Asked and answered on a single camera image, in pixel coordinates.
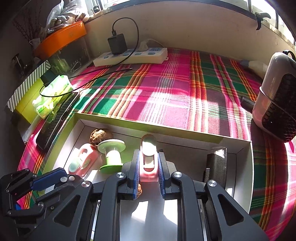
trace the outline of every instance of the silver bolt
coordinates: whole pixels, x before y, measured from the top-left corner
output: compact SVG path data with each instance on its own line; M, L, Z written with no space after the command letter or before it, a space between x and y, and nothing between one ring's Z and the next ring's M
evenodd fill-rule
M217 186L217 183L216 183L216 181L214 181L214 180L209 180L207 183L208 183L209 186L211 186L211 187L215 187L215 186Z
M182 177L183 174L181 172L174 172L174 177Z
M91 185L91 183L89 181L84 181L81 183L81 186L84 187L84 188L87 188Z
M67 180L68 180L67 177L61 177L61 179L60 179L60 181L63 182L63 183L65 183Z
M71 182L72 182L72 181L74 181L74 180L75 180L75 177L74 177L74 176L69 176L69 177L68 177L68 179L69 179L69 181L71 181Z
M123 178L123 177L125 177L125 173L124 172L118 172L118 173L116 173L116 177Z

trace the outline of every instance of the pink toy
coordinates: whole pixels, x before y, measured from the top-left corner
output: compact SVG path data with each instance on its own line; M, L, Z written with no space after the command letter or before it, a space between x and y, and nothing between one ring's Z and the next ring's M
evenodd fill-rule
M158 182L158 154L153 135L142 137L139 158L140 182Z
M94 162L99 157L99 152L96 147L91 144L84 144L80 147L77 157L71 162L68 171L72 175L84 177Z

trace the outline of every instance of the power strip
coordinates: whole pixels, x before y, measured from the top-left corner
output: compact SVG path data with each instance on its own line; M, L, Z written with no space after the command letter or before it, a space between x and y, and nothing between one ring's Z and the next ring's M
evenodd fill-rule
M114 65L124 60L131 54L133 49L128 49L122 54L113 55L111 52L104 53L94 60L95 67ZM167 60L167 48L149 48L147 51L136 51L122 64L162 64Z

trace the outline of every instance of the striped fabric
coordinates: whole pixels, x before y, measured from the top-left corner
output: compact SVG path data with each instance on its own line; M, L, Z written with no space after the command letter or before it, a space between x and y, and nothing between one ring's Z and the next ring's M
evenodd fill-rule
M26 92L31 88L36 80L39 79L47 70L49 70L50 67L50 63L46 60L37 69L35 69L15 90L15 92L7 102L7 106L12 112L15 110L22 97L24 97Z
M133 70L94 80L81 90L73 112L252 140L255 178L250 215L275 240L295 211L296 142L283 144L262 132L240 106L241 96L256 100L260 79L238 62L211 54L169 49L168 57L163 64L121 65L117 69ZM80 86L106 72L98 70L72 84ZM43 171L43 155L35 143L41 126L29 140L19 169ZM34 193L28 194L22 206L28 208L34 198Z

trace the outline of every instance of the orange container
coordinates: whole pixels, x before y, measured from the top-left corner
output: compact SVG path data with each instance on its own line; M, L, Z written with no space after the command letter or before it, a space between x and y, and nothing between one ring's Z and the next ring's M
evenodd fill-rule
M86 35L86 30L82 21L61 28L41 42L34 50L34 56L47 60L55 52L84 35Z

